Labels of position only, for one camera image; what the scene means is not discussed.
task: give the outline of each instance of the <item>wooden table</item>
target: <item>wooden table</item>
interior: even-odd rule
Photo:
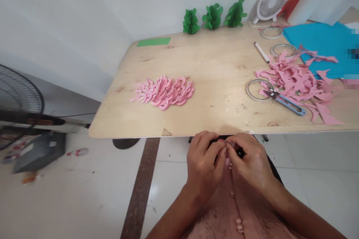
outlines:
[[[358,19],[358,12],[351,10],[343,22]],[[320,117],[311,122],[309,110],[306,116],[297,116],[276,102],[257,102],[246,94],[247,82],[255,79],[253,72],[269,68],[253,42],[270,55],[273,45],[288,43],[283,36],[264,39],[258,28],[245,23],[242,28],[201,29],[195,35],[165,37],[171,37],[168,45],[137,47],[135,42],[130,46],[91,124],[91,137],[193,136],[203,130],[219,134],[359,130],[357,90],[342,91],[329,105],[331,115],[345,122],[332,126]],[[192,98],[166,111],[150,103],[129,102],[140,82],[156,81],[161,75],[189,76],[195,88]]]

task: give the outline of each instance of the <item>fan grille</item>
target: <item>fan grille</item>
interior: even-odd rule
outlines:
[[[23,128],[12,141],[0,143],[0,150],[27,134],[43,111],[44,99],[38,88],[23,75],[0,65],[0,121],[17,122],[26,117],[26,113],[34,113],[29,126]]]
[[[284,5],[285,0],[262,0],[259,14],[264,18],[271,18]]]

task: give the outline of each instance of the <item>white desk fan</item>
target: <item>white desk fan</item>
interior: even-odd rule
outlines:
[[[273,19],[277,21],[277,14],[282,10],[285,0],[259,0],[257,6],[257,15],[253,19],[256,24],[259,20],[267,21]]]

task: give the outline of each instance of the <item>small bottle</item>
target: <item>small bottle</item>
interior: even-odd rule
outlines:
[[[81,156],[87,154],[88,148],[81,148],[78,150],[74,150],[73,152],[69,152],[66,155],[67,156]]]

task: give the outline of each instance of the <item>pen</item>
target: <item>pen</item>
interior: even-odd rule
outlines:
[[[262,55],[263,59],[266,61],[266,63],[270,63],[268,56],[264,53],[262,48],[258,45],[257,42],[254,42],[254,46],[257,48],[259,53]]]

